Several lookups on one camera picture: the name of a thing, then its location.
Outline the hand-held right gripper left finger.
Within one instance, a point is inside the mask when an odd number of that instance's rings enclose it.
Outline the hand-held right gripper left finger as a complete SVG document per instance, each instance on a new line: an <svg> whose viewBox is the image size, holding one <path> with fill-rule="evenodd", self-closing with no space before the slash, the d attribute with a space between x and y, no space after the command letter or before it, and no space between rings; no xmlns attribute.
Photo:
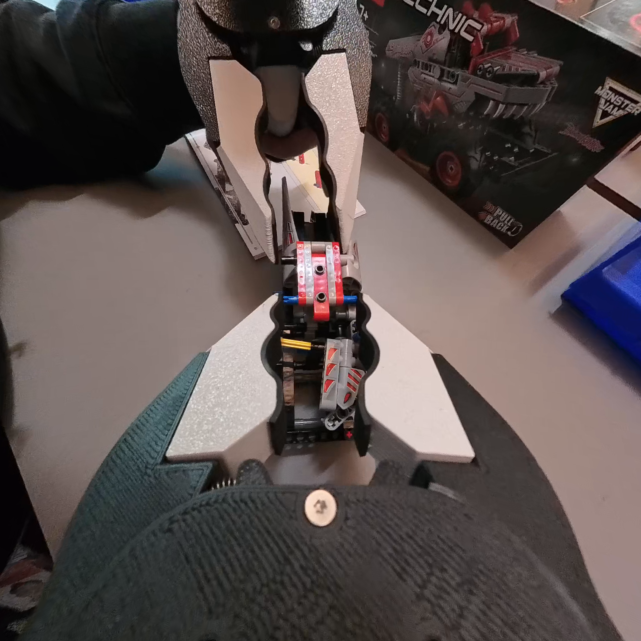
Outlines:
<svg viewBox="0 0 641 641"><path fill-rule="evenodd" d="M211 347L166 451L168 461L218 461L236 472L246 460L270 458L268 420L277 389L261 350L276 328L270 316L276 303L277 295L264 300Z"/></svg>

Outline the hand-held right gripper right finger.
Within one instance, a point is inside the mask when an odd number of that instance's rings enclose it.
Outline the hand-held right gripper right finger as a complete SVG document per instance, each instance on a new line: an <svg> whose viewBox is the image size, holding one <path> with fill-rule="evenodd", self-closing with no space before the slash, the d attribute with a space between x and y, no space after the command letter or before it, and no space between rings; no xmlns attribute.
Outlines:
<svg viewBox="0 0 641 641"><path fill-rule="evenodd" d="M474 449L433 353L370 296L364 302L371 313L366 328L380 353L364 388L374 423L368 455L405 469L420 461L471 463Z"/></svg>

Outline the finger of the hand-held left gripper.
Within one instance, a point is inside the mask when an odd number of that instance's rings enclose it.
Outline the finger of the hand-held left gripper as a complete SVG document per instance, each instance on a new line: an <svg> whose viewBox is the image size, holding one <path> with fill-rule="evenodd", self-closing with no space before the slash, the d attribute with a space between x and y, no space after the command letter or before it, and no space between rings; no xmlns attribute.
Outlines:
<svg viewBox="0 0 641 641"><path fill-rule="evenodd" d="M257 243L277 262L274 208L268 199L268 162L258 145L257 125L264 108L260 80L235 60L210 60L218 124L216 153L233 185Z"/></svg>
<svg viewBox="0 0 641 641"><path fill-rule="evenodd" d="M342 247L349 247L364 148L344 52L324 53L302 77L305 105L318 121L318 160L328 195L328 217Z"/></svg>

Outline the brick-built toy truck model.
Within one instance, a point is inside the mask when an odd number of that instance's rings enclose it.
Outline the brick-built toy truck model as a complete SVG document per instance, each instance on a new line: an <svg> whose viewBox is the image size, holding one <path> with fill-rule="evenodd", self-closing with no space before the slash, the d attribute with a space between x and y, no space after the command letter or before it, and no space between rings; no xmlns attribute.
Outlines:
<svg viewBox="0 0 641 641"><path fill-rule="evenodd" d="M261 356L276 381L277 402L268 420L270 444L281 455L288 447L354 443L369 450L373 420L364 398L365 381L380 357L366 328L371 313L361 285L348 275L355 255L343 249L328 213L290 207L282 180L282 247L277 256L281 291L270 316L276 328ZM298 305L296 245L310 241L313 305Z"/></svg>

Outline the red toy brick beam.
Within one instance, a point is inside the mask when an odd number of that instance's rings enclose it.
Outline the red toy brick beam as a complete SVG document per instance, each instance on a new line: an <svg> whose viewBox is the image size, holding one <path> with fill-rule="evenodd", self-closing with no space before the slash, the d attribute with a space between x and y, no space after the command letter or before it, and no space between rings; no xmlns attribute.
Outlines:
<svg viewBox="0 0 641 641"><path fill-rule="evenodd" d="M298 305L313 305L314 275L313 255L310 241L300 241L296 244L296 276L298 288Z"/></svg>

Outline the person's left forearm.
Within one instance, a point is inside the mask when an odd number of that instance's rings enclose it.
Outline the person's left forearm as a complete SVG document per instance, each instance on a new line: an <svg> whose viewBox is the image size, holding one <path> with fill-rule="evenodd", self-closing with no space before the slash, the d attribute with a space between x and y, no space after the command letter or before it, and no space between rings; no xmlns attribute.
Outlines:
<svg viewBox="0 0 641 641"><path fill-rule="evenodd" d="M177 1L1 2L1 189L135 176L203 121Z"/></svg>

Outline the person's left hand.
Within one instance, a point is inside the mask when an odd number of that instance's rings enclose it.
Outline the person's left hand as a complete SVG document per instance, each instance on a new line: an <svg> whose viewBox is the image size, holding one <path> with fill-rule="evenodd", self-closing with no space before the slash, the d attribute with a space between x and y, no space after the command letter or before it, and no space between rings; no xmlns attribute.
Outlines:
<svg viewBox="0 0 641 641"><path fill-rule="evenodd" d="M286 136L264 131L258 138L263 155L274 162L284 162L318 146L318 136L311 128L294 130Z"/></svg>

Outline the building instruction booklet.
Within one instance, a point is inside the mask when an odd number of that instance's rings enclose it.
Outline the building instruction booklet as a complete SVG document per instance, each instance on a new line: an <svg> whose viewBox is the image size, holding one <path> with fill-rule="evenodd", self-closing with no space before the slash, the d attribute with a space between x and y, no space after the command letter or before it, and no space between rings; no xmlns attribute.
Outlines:
<svg viewBox="0 0 641 641"><path fill-rule="evenodd" d="M204 129L187 133L185 140L190 145L216 195L228 213L236 231L243 240L254 260L265 258L265 252L258 242L258 233L249 220L249 208L238 195L227 172L206 141ZM282 241L282 180L288 188L290 207L294 212L302 212L304 221L311 221L311 214L325 213L328 198L323 191L318 167L318 154L315 149L282 163L269 162L271 202L276 217L277 243Z"/></svg>

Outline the black toy set box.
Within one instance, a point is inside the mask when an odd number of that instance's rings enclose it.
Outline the black toy set box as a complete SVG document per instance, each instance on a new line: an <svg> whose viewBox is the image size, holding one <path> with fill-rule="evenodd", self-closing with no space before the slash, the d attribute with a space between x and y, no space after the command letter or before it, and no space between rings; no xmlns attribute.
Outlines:
<svg viewBox="0 0 641 641"><path fill-rule="evenodd" d="M639 1L357 1L368 132L513 247L640 136Z"/></svg>

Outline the blue storage bin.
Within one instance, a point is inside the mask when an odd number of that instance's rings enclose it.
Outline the blue storage bin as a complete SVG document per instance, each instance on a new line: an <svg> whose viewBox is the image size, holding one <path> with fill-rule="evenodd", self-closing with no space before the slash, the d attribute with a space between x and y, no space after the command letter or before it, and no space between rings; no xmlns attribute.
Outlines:
<svg viewBox="0 0 641 641"><path fill-rule="evenodd" d="M640 364L640 227L575 279L561 299Z"/></svg>

